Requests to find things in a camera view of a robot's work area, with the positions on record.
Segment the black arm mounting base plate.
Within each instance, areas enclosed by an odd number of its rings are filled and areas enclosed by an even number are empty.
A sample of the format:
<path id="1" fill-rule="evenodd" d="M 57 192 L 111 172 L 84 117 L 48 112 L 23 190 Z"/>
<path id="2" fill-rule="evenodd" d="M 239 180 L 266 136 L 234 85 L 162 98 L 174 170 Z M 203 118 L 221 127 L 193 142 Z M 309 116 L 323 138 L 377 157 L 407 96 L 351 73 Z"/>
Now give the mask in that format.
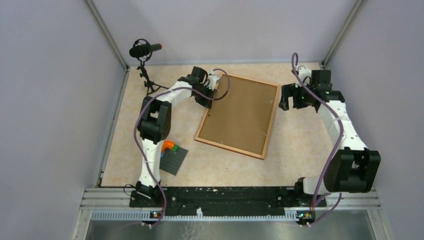
<path id="1" fill-rule="evenodd" d="M 165 208 L 165 216 L 194 216 L 200 209 L 206 217 L 283 216 L 286 208 L 309 208 L 313 200 L 300 187 L 230 186 L 166 187 L 161 196 L 147 199 L 131 192 L 131 208 Z"/>

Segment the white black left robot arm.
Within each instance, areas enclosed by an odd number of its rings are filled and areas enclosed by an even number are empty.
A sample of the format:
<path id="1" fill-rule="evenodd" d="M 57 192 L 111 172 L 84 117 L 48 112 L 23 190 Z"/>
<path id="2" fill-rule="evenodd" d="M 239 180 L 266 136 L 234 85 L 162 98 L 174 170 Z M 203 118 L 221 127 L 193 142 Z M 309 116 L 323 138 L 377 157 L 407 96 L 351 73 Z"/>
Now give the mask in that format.
<path id="1" fill-rule="evenodd" d="M 169 89 L 143 99 L 134 127 L 134 133 L 139 134 L 134 139 L 142 154 L 141 174 L 135 191 L 147 206 L 154 207 L 160 202 L 160 161 L 162 147 L 171 131 L 173 108 L 193 97 L 198 104 L 210 109 L 221 79 L 214 71 L 207 72 L 195 66 Z"/>

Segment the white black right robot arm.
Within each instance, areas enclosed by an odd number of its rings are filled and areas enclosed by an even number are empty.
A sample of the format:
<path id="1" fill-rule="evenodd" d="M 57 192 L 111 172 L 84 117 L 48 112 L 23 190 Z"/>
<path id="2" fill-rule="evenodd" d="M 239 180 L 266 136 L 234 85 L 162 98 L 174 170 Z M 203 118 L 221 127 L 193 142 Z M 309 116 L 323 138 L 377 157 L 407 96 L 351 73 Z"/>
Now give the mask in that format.
<path id="1" fill-rule="evenodd" d="M 371 150 L 359 137 L 348 115 L 346 100 L 334 90 L 330 70 L 311 70 L 301 65 L 292 70 L 295 83 L 281 87 L 279 107 L 289 110 L 313 107 L 332 141 L 333 149 L 320 175 L 299 179 L 302 186 L 293 192 L 299 206 L 307 206 L 313 198 L 331 193 L 368 193 L 381 163 L 381 155 Z"/>

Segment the red wooden photo frame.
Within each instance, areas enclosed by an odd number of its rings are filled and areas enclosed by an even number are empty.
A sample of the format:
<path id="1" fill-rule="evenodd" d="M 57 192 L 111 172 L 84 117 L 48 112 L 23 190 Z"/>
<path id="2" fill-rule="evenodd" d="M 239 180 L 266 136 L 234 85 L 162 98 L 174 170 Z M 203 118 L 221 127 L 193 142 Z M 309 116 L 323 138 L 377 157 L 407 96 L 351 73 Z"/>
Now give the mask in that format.
<path id="1" fill-rule="evenodd" d="M 217 91 L 227 95 L 206 109 L 195 141 L 264 160 L 280 99 L 280 84 L 223 75 Z"/>

